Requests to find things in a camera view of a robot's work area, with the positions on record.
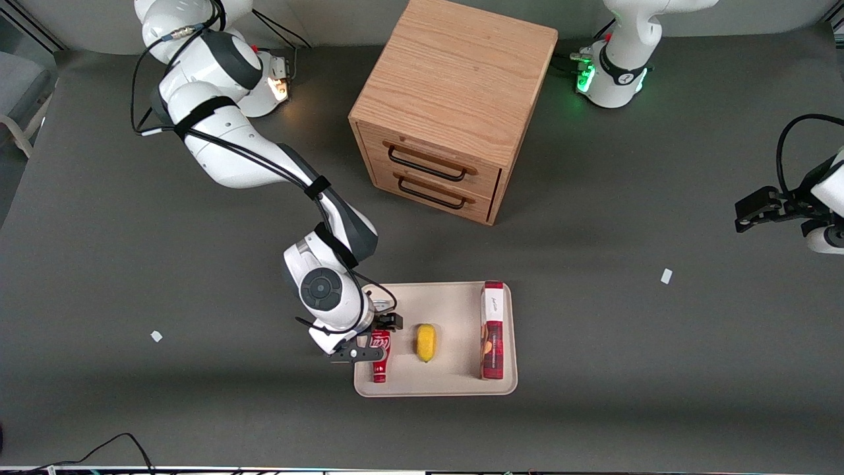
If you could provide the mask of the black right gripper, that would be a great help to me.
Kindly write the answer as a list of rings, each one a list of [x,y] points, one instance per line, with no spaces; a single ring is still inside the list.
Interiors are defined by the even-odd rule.
[[[331,363],[378,363],[388,357],[382,348],[382,331],[396,332],[404,327],[398,313],[383,313],[375,317],[375,325],[355,337],[355,344],[347,344],[329,355]]]

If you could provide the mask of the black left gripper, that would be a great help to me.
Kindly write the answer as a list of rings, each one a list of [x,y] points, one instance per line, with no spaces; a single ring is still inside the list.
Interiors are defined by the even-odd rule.
[[[736,232],[743,234],[754,226],[794,219],[807,220],[801,228],[837,228],[838,214],[811,192],[838,166],[835,160],[835,157],[824,160],[804,176],[798,187],[790,189],[785,181],[783,160],[780,159],[781,193],[776,187],[765,186],[736,202]]]

